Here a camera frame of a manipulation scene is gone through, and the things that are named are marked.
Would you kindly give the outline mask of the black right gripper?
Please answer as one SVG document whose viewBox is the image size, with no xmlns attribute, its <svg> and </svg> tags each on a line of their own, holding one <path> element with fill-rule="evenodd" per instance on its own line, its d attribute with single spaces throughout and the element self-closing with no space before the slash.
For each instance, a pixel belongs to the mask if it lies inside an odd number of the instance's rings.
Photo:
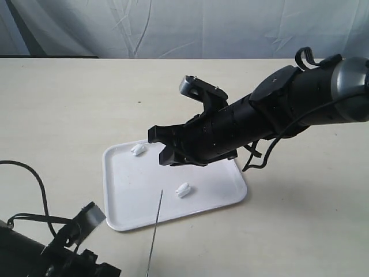
<svg viewBox="0 0 369 277">
<path fill-rule="evenodd" d="M 184 124 L 158 126 L 148 130 L 148 143 L 180 144 L 183 151 L 208 163 L 246 144 L 271 135 L 270 100 L 241 98 L 235 103 L 200 120 L 187 130 Z M 168 146 L 159 153 L 159 165 L 190 164 L 183 155 Z"/>
</svg>

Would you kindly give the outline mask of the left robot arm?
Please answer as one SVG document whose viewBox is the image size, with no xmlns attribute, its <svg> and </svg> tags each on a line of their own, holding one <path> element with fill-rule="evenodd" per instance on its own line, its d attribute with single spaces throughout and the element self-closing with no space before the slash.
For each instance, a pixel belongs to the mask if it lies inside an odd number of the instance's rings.
<svg viewBox="0 0 369 277">
<path fill-rule="evenodd" d="M 1 227 L 1 276 L 120 276 L 121 270 L 97 263 L 97 255 L 86 249 L 69 250 L 65 228 L 43 245 L 9 227 Z"/>
</svg>

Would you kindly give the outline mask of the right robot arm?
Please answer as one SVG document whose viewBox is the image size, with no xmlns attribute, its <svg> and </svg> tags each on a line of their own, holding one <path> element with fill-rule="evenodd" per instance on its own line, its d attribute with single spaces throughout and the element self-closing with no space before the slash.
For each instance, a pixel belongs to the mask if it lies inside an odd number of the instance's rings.
<svg viewBox="0 0 369 277">
<path fill-rule="evenodd" d="M 314 125 L 368 121 L 368 59 L 336 54 L 316 62 L 303 47 L 295 65 L 274 72 L 232 104 L 222 89 L 196 76 L 184 77 L 179 91 L 204 110 L 183 124 L 149 129 L 148 142 L 164 145 L 162 166 L 231 160 L 241 147 L 260 157 L 260 140 L 277 143 Z"/>
</svg>

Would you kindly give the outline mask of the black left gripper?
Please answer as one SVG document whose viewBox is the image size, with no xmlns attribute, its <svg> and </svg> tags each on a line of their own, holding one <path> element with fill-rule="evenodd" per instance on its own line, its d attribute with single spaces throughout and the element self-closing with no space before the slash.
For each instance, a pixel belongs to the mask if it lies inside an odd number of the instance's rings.
<svg viewBox="0 0 369 277">
<path fill-rule="evenodd" d="M 82 254 L 71 252 L 60 262 L 53 262 L 46 269 L 46 276 L 120 276 L 121 270 L 111 264 L 96 262 L 97 255 L 90 250 Z"/>
</svg>

